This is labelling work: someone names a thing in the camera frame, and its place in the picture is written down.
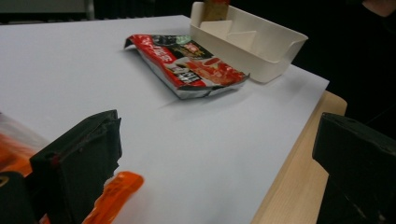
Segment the noodle packet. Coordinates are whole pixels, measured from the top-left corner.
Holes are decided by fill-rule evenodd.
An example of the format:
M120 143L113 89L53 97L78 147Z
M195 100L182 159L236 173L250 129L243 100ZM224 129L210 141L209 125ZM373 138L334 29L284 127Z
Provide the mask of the noodle packet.
M236 90L248 79L189 35L131 35L124 48L130 46L180 99Z

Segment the orange object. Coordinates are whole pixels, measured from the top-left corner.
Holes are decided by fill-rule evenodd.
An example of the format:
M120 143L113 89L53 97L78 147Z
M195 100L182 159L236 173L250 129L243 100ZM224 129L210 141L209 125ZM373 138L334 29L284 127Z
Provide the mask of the orange object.
M29 159L35 151L0 133L0 172L16 171L23 176L32 173Z
M130 196L143 185L144 179L128 171L119 172L96 200L95 207L82 224L110 224Z

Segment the table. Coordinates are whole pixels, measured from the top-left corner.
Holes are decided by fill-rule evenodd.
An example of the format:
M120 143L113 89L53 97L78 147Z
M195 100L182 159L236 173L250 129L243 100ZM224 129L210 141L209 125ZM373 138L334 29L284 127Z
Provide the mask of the table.
M189 24L171 16L0 26L1 112L50 142L92 114L119 111L118 171L146 182L114 223L250 222L329 83L291 65L265 85L181 101L122 47L132 34L187 35Z

